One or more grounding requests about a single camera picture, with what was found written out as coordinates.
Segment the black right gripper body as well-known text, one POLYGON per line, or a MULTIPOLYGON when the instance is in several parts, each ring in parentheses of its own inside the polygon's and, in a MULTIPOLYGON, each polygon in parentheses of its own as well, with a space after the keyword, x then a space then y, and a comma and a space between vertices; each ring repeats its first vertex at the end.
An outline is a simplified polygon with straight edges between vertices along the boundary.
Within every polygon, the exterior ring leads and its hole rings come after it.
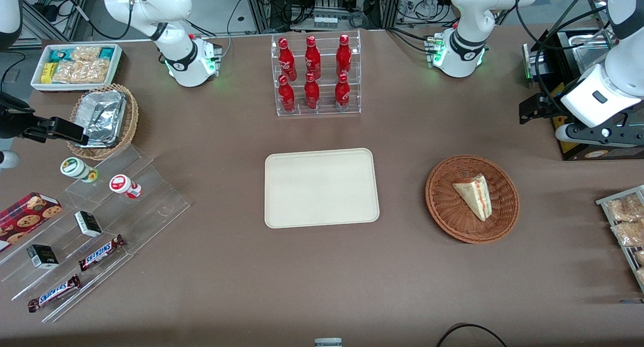
POLYGON ((26 129, 37 124, 34 109, 23 100, 1 92, 1 139, 21 136, 26 129))

